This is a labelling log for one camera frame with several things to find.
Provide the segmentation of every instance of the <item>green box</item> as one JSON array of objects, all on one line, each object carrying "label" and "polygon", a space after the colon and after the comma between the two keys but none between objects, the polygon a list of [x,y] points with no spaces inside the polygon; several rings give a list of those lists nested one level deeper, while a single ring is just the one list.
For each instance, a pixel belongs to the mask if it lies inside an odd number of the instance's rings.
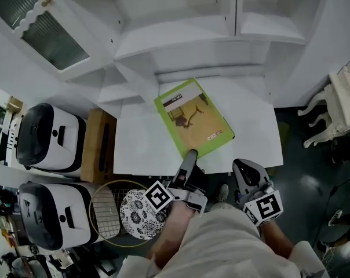
[{"label": "green box", "polygon": [[183,158],[191,149],[201,158],[235,136],[195,78],[154,102]]}]

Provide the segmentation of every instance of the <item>white table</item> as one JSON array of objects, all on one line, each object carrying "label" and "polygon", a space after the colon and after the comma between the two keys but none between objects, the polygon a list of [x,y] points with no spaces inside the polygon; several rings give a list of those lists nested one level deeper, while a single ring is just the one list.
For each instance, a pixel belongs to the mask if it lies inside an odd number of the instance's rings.
[{"label": "white table", "polygon": [[[274,108],[268,102],[262,77],[215,76],[197,80],[235,133],[232,141],[200,158],[200,168],[206,173],[230,172],[236,158],[264,167],[283,164]],[[180,83],[160,85],[159,94]],[[182,161],[159,114],[118,120],[114,173],[175,175]]]}]

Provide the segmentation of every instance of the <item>black and white floral pattern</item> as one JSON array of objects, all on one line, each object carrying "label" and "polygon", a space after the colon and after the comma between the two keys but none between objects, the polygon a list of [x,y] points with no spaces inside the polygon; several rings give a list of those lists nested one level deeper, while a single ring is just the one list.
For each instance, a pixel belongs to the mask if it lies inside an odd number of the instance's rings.
[{"label": "black and white floral pattern", "polygon": [[120,207],[120,218],[126,231],[143,240],[149,240],[161,232],[166,214],[156,213],[143,197],[144,190],[127,193]]}]

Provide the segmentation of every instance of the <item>cabinet door knob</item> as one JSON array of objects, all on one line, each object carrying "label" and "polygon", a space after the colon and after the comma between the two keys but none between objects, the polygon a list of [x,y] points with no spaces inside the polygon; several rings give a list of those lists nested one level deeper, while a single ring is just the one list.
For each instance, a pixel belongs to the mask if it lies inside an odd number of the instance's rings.
[{"label": "cabinet door knob", "polygon": [[42,1],[41,5],[42,5],[42,7],[47,7],[50,2],[51,2],[51,0],[44,0],[44,1]]}]

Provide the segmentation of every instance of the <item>yellow hoop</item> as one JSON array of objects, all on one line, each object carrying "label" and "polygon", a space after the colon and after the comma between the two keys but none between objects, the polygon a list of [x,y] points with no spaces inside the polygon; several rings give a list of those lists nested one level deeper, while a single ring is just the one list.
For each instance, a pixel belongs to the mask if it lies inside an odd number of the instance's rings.
[{"label": "yellow hoop", "polygon": [[131,245],[131,246],[124,246],[124,245],[118,245],[118,244],[115,244],[109,240],[107,240],[105,237],[103,237],[101,234],[99,234],[99,232],[97,231],[97,229],[95,228],[94,226],[94,222],[92,221],[92,214],[91,214],[91,211],[92,211],[92,204],[93,204],[93,199],[95,198],[96,194],[98,192],[100,192],[100,190],[104,187],[106,187],[108,184],[113,184],[113,183],[117,183],[117,182],[129,182],[129,183],[134,183],[134,184],[137,184],[139,185],[140,187],[144,188],[145,190],[148,189],[146,186],[144,186],[143,184],[140,184],[136,181],[132,181],[132,180],[126,180],[126,179],[118,179],[118,180],[113,180],[113,181],[110,181],[104,185],[102,185],[101,187],[99,187],[99,189],[94,193],[94,195],[92,196],[92,199],[90,201],[90,204],[89,204],[89,220],[90,220],[90,223],[92,225],[92,227],[94,228],[94,231],[104,239],[104,241],[108,242],[109,244],[112,244],[114,246],[118,246],[118,247],[123,247],[123,248],[133,248],[133,247],[138,247],[138,246],[141,246],[143,244],[145,244],[146,242],[148,242],[149,240],[146,240],[138,245]]}]

